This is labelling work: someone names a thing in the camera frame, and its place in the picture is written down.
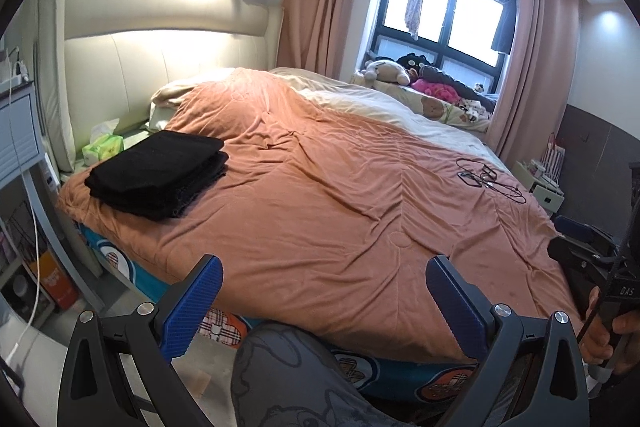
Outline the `person's right hand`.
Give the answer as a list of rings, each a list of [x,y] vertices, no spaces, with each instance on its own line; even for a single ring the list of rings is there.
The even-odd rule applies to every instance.
[[[617,359],[613,369],[615,375],[623,375],[639,364],[639,312],[630,311],[616,317],[613,321],[612,329],[616,335],[629,336],[626,349]],[[596,314],[579,343],[582,359],[587,364],[592,365],[599,365],[608,361],[614,355],[614,348],[610,345],[610,339],[610,332],[603,325],[601,317]]]

